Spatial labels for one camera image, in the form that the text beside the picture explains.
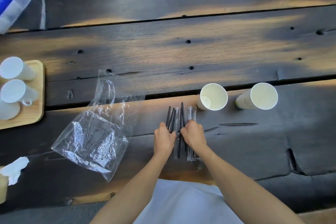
person's right hand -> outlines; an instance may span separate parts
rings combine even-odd
[[[199,152],[207,146],[204,131],[201,124],[189,120],[185,128],[181,129],[185,142],[199,155]]]

white cup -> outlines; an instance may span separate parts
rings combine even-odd
[[[236,105],[240,109],[269,110],[275,107],[277,102],[278,93],[268,83],[258,83],[236,99]]]
[[[14,118],[20,112],[19,103],[6,103],[0,99],[0,120],[9,120]]]
[[[0,76],[5,79],[32,80],[36,73],[19,57],[9,57],[0,65]]]
[[[25,82],[14,79],[2,86],[0,96],[6,103],[22,102],[23,105],[30,106],[39,98],[39,93]]]
[[[201,90],[197,106],[202,110],[221,110],[228,102],[226,90],[219,84],[207,84]]]

wooden table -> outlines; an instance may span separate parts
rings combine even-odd
[[[296,212],[336,202],[336,0],[32,0],[7,35],[0,59],[37,59],[46,69],[45,114],[0,131],[0,166],[30,163],[0,211],[107,200],[153,154],[168,106],[195,105],[207,83],[227,106],[198,112],[208,145]],[[112,181],[50,147],[95,93],[98,70],[115,87],[146,93],[141,119]],[[269,111],[234,99],[258,82],[275,85]],[[200,161],[168,161],[164,179],[214,184]]]

person's left hand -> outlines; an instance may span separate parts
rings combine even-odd
[[[154,131],[154,155],[165,155],[168,158],[174,149],[175,140],[176,132],[170,134],[166,124],[161,122],[160,127]]]

crumpled plastic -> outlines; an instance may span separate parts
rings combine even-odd
[[[99,71],[94,100],[65,128],[51,149],[109,182],[134,131],[144,94],[116,94],[119,76]]]

